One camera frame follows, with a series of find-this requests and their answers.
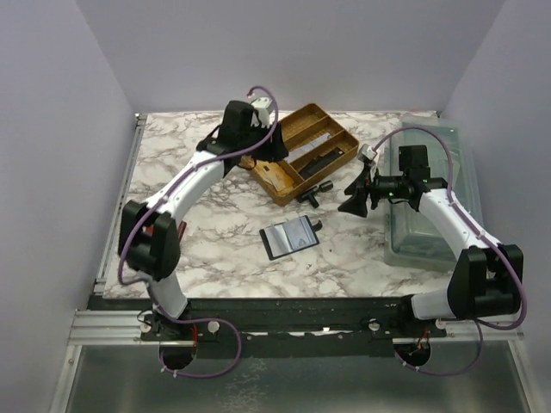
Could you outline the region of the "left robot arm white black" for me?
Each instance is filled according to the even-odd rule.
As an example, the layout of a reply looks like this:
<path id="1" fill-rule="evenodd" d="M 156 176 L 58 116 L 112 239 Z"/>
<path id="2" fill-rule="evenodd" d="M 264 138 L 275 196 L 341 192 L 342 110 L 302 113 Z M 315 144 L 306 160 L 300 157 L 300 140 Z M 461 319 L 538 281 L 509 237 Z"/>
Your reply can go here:
<path id="1" fill-rule="evenodd" d="M 177 319 L 188 305 L 176 267 L 181 256 L 179 226 L 189 209 L 242 157 L 280 161 L 287 156 L 278 117 L 276 101 L 270 97 L 229 102 L 221 123 L 198 142 L 180 172 L 147 200 L 130 200 L 123 207 L 119 266 L 136 275 L 120 276 L 118 281 L 125 287 L 145 283 L 154 311 Z"/>

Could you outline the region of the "black leather card holder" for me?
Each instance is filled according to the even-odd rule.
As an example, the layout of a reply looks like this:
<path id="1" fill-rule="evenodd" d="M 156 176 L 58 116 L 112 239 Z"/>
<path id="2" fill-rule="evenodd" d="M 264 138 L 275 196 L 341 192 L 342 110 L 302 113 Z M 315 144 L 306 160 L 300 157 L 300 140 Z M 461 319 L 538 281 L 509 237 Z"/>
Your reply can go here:
<path id="1" fill-rule="evenodd" d="M 303 215 L 259 231 L 267 256 L 271 261 L 289 256 L 319 244 L 318 232 L 323 228 L 320 220 L 313 223 Z"/>

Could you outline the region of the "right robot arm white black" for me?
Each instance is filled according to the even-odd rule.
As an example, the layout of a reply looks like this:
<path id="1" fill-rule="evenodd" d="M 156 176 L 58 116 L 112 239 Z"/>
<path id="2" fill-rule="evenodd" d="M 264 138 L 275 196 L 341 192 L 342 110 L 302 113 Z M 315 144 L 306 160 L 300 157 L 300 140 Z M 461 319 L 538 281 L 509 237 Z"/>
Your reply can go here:
<path id="1" fill-rule="evenodd" d="M 520 292 L 523 253 L 489 235 L 459 202 L 447 181 L 434 177 L 423 145 L 399 149 L 399 175 L 383 176 L 373 147 L 358 153 L 363 168 L 345 189 L 342 213 L 366 217 L 380 200 L 404 201 L 439 231 L 455 256 L 446 288 L 407 296 L 401 302 L 404 319 L 480 319 L 513 314 L 522 307 Z"/>

